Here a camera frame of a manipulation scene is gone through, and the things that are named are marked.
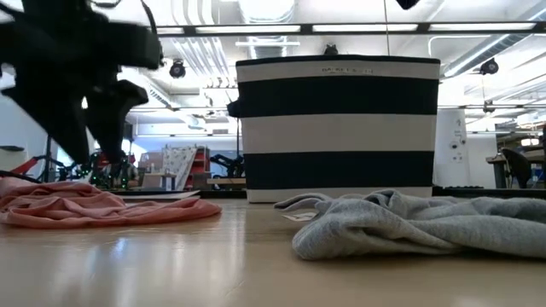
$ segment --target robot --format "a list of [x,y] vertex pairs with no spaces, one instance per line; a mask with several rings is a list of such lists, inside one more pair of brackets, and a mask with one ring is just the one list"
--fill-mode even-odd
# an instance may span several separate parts
[[[121,161],[125,116],[147,102],[148,95],[127,80],[117,80],[117,73],[121,66],[155,70],[162,62],[154,17],[144,0],[151,30],[110,21],[91,9],[91,4],[115,8],[121,1],[22,0],[24,13],[0,2],[0,10],[14,19],[0,24],[0,65],[8,63],[16,70],[15,87],[3,94],[77,164],[89,159],[86,127],[109,161]],[[397,2],[410,9],[419,0]],[[84,97],[87,109],[81,107]]]

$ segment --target ceiling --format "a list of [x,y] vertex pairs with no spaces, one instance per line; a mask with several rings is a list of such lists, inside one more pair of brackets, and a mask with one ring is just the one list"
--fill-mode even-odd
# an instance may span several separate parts
[[[20,0],[1,0],[13,7],[20,8]],[[145,0],[151,8],[158,26],[175,26],[183,24],[233,25],[244,23],[241,18],[241,6],[248,10],[253,6],[254,13],[258,10],[265,14],[273,12],[294,2],[290,22],[421,22],[421,21],[509,21],[524,20],[531,10],[546,8],[543,0],[421,0],[414,8],[402,10],[395,0]],[[200,19],[192,19],[190,11],[200,9]],[[140,0],[123,0],[113,10],[104,11],[112,20],[123,20],[148,24],[148,18],[142,9]],[[210,85],[225,87],[235,85],[235,63],[251,57],[251,49],[238,47],[237,42],[246,42],[250,38],[206,38],[198,44],[201,38],[193,39],[195,46],[219,46],[219,54],[225,59],[225,65],[218,68],[213,61],[209,67],[191,65],[185,59],[180,46],[192,40],[186,38],[162,38],[165,57],[168,59],[184,59],[186,76],[172,78],[167,65],[158,71],[139,70],[147,83],[159,91],[174,107],[224,107],[226,103],[237,98],[237,90],[211,89]],[[320,55],[326,43],[335,43],[341,54],[360,55],[402,55],[417,57],[433,57],[442,61],[447,67],[456,62],[469,51],[484,43],[488,36],[466,36],[459,38],[440,38],[429,35],[420,36],[309,36],[287,37],[285,41],[298,43],[298,46],[286,47],[286,56]],[[482,77],[472,74],[472,70],[454,78],[443,80],[440,85],[439,105],[482,104],[491,99],[495,104],[526,104],[546,101],[546,77],[537,69],[546,66],[546,37],[531,35],[519,43],[507,48],[495,59],[499,64],[499,73]],[[225,83],[216,84],[218,78],[224,78]],[[164,107],[165,105],[151,101],[142,107]],[[518,115],[530,112],[521,109],[496,110],[485,116],[482,110],[467,110],[469,130],[480,130],[493,124],[515,119]],[[138,124],[183,124],[186,115],[207,115],[206,109],[191,109],[181,114],[150,110],[150,112],[131,112],[128,120]],[[212,121],[221,112],[205,116],[205,121]],[[225,120],[233,130],[235,122]]]

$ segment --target fluorescent light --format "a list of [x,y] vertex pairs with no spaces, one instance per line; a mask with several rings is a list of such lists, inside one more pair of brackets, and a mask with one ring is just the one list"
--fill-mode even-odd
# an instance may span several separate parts
[[171,113],[172,110],[169,110],[167,107],[133,107],[131,113],[161,113],[166,112]]
[[458,109],[459,106],[438,106],[438,109]]
[[160,134],[157,134],[157,135],[155,135],[155,134],[136,135],[136,137],[169,137],[169,136],[171,136],[171,135],[166,135],[166,134],[162,134],[162,135],[160,135]]
[[523,23],[469,23],[469,24],[432,24],[429,31],[513,31],[530,30],[535,22]]
[[299,42],[235,42],[237,47],[291,47],[299,46]]
[[314,32],[382,32],[386,31],[415,31],[417,24],[376,24],[376,25],[317,25]]
[[198,26],[195,31],[199,34],[221,33],[271,33],[271,32],[299,32],[301,26],[271,25],[271,26]]
[[389,31],[415,31],[417,30],[416,24],[395,24],[386,25]]
[[184,34],[184,29],[181,27],[160,27],[157,28],[158,34]]

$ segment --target striped fabric bin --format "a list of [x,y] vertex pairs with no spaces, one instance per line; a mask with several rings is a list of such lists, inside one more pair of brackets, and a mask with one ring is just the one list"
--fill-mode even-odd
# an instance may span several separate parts
[[237,62],[250,202],[432,193],[439,60],[317,55]]

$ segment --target desk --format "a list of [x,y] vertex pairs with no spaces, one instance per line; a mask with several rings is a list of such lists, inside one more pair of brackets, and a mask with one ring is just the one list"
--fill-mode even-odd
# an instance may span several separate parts
[[304,225],[269,205],[214,200],[216,217],[139,227],[0,227],[2,306],[544,306],[546,265],[388,256],[306,262]]
[[[544,163],[544,151],[542,149],[532,150],[523,155],[533,164]],[[485,161],[491,165],[495,170],[495,184],[497,188],[506,188],[506,177],[504,176],[504,166],[506,165],[506,159],[498,154],[495,157],[485,158]]]

